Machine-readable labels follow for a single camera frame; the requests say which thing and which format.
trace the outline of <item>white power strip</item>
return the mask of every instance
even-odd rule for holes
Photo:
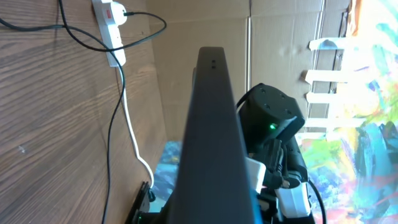
[[[127,20],[127,17],[124,16],[126,9],[122,4],[112,0],[92,1],[104,44],[110,49],[122,47],[123,44],[118,26],[124,24]],[[124,50],[114,51],[114,54],[120,65],[123,66],[126,63]],[[107,52],[106,56],[108,57],[109,66],[118,67],[111,53]]]

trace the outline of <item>colorful artwork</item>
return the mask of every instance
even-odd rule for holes
[[[156,200],[150,204],[150,212],[159,212],[174,190],[181,149],[181,142],[177,141],[169,141],[164,147],[154,174],[155,183],[152,190],[156,195]]]
[[[303,140],[301,150],[329,223],[398,223],[398,2],[354,3],[359,16],[347,37],[367,38],[369,47],[346,49],[342,70],[373,79],[339,83],[338,93],[361,99],[332,109],[336,117],[366,122],[335,129],[336,141]],[[316,198],[311,202],[321,223]]]

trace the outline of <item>cardboard box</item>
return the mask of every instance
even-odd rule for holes
[[[148,11],[168,22],[152,41],[168,139],[183,137],[192,72],[203,46],[224,47],[235,100],[248,85],[263,82],[295,97],[303,114],[310,114],[304,98],[310,86],[300,76],[308,69],[333,69],[335,52],[318,55],[308,43],[338,37],[348,5],[349,0],[147,0]],[[150,20],[152,32],[160,27]],[[315,85],[315,92],[329,90],[330,83]],[[315,108],[315,116],[326,111],[325,105]]]

